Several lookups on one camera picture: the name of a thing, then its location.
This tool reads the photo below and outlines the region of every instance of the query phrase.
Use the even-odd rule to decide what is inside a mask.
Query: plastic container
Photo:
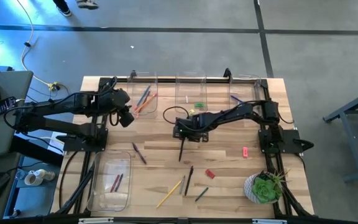
[[[87,208],[92,212],[120,212],[127,206],[131,183],[131,155],[124,151],[104,151],[95,155],[91,197]],[[121,183],[114,182],[122,174]]]
[[[206,91],[206,74],[204,72],[183,72],[176,75],[175,106],[181,106],[187,111],[195,113],[208,111]],[[175,108],[179,116],[184,117],[186,112]]]
[[[239,101],[234,97],[241,101],[264,100],[260,99],[260,96],[263,95],[260,83],[261,78],[258,75],[239,75],[238,78],[232,78],[228,96],[230,107],[232,108],[239,104]],[[254,111],[259,113],[260,107],[256,106]]]
[[[136,119],[157,117],[158,76],[156,73],[132,71],[127,78],[127,93],[131,98],[130,112]]]

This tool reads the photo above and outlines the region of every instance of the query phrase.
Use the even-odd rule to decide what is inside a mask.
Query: black pencil
[[[193,166],[191,166],[190,168],[190,173],[189,173],[189,178],[187,178],[187,185],[186,185],[186,190],[185,190],[185,196],[187,195],[187,190],[189,189],[189,184],[190,184],[190,179],[191,179],[191,175],[193,174]]]

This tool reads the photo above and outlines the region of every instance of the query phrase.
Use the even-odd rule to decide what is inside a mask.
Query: shoe
[[[76,2],[80,9],[99,9],[99,6],[93,0],[76,0]]]
[[[59,10],[59,12],[65,17],[71,16],[71,11],[70,10],[68,10],[67,12],[63,12],[59,7],[57,7],[57,10]]]

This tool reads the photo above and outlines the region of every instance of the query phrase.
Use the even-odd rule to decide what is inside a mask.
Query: gray table
[[[32,72],[0,72],[1,99],[15,96],[16,99],[25,99],[30,87]],[[7,120],[13,124],[12,113]],[[0,155],[9,152],[14,130],[8,127],[0,115]]]

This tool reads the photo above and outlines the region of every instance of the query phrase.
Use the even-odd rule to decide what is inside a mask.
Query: gray floor
[[[67,1],[73,11],[69,18],[56,12],[52,0],[22,0],[34,24],[40,25],[257,28],[251,0],[99,0],[98,11],[79,10],[74,1]],[[259,2],[267,29],[358,30],[358,1]],[[0,24],[28,21],[15,1],[0,0]],[[22,43],[29,35],[0,30],[0,65],[22,69]],[[267,76],[259,34],[36,31],[34,42],[27,66],[70,91],[80,89],[84,75],[127,75],[131,70],[159,75],[204,70],[218,77],[229,67],[234,74]],[[305,153],[315,213],[358,221],[358,182],[342,181],[343,175],[356,171],[342,124],[324,124],[321,119],[358,96],[358,35],[267,35],[267,43],[274,77],[285,79],[296,126],[302,138],[315,143]],[[32,87],[48,93],[35,80]],[[48,99],[32,90],[29,96]],[[67,121],[71,117],[58,116]]]

